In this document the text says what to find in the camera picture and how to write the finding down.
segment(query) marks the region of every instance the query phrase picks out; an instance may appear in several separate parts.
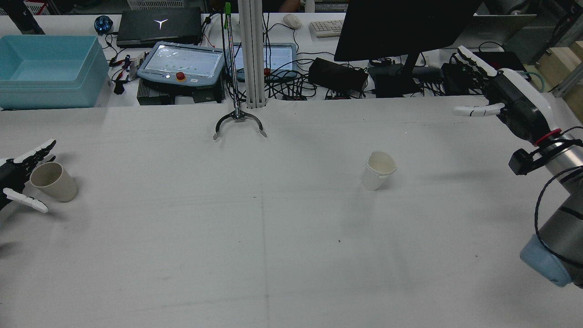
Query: red ring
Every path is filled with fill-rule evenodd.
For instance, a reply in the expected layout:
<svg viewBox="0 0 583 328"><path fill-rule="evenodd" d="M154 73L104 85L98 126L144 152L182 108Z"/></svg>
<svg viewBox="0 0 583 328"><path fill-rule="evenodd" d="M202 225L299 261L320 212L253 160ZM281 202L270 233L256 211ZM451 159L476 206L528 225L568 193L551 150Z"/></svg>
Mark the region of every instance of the red ring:
<svg viewBox="0 0 583 328"><path fill-rule="evenodd" d="M545 135L544 135L544 136L543 136L541 139L538 139L538 140L537 140L537 141L534 143L534 145L535 145L535 146L538 146L538 145L539 145L539 143L540 143L541 141L543 141L544 139L546 139L546 138L549 138L551 135L553 135L553 134L557 134L557 133L561 133L561 129L556 129L556 130L553 130L553 131L551 131L551 132L549 132L549 133L545 134Z"/></svg>

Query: paper cup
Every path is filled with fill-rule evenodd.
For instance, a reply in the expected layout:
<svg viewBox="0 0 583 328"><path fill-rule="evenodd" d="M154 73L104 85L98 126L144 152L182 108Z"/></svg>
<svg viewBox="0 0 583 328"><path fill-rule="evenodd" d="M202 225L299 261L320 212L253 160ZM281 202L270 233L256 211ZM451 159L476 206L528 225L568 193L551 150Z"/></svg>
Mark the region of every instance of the paper cup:
<svg viewBox="0 0 583 328"><path fill-rule="evenodd" d="M77 184L59 163L48 162L34 169L30 183L58 201L70 201L77 195Z"/></svg>
<svg viewBox="0 0 583 328"><path fill-rule="evenodd" d="M397 170L397 165L387 153L373 152L366 163L363 186L366 190L376 190L387 177Z"/></svg>

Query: black laptop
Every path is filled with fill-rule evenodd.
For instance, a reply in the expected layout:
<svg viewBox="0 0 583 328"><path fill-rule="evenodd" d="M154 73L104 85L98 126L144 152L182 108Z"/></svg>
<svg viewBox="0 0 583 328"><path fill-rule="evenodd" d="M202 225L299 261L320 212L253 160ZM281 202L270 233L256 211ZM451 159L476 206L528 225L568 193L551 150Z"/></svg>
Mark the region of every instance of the black laptop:
<svg viewBox="0 0 583 328"><path fill-rule="evenodd" d="M117 46L151 48L158 41L198 44L201 39L201 9L173 8L124 11Z"/></svg>

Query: computer mouse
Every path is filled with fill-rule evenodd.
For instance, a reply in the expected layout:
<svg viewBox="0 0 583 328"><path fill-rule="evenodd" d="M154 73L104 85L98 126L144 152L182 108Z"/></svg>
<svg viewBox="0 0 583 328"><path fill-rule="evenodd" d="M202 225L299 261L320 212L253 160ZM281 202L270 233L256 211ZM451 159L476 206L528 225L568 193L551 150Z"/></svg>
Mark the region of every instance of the computer mouse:
<svg viewBox="0 0 583 328"><path fill-rule="evenodd" d="M294 30L299 30L301 28L301 20L296 15L292 15L291 13L283 17L283 23Z"/></svg>
<svg viewBox="0 0 583 328"><path fill-rule="evenodd" d="M97 34L104 35L113 28L113 21L108 16L101 15L95 18L95 24L93 27L95 27L95 32L97 32Z"/></svg>

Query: computer monitor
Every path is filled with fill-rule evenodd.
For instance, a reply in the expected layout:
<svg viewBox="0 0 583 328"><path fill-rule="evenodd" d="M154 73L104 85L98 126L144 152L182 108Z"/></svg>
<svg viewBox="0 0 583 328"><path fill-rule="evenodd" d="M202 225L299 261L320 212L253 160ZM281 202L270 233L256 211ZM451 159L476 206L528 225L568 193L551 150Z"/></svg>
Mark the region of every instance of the computer monitor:
<svg viewBox="0 0 583 328"><path fill-rule="evenodd" d="M418 91L413 68L419 54L452 44L482 0L351 0L335 61L407 55L392 84L399 94Z"/></svg>

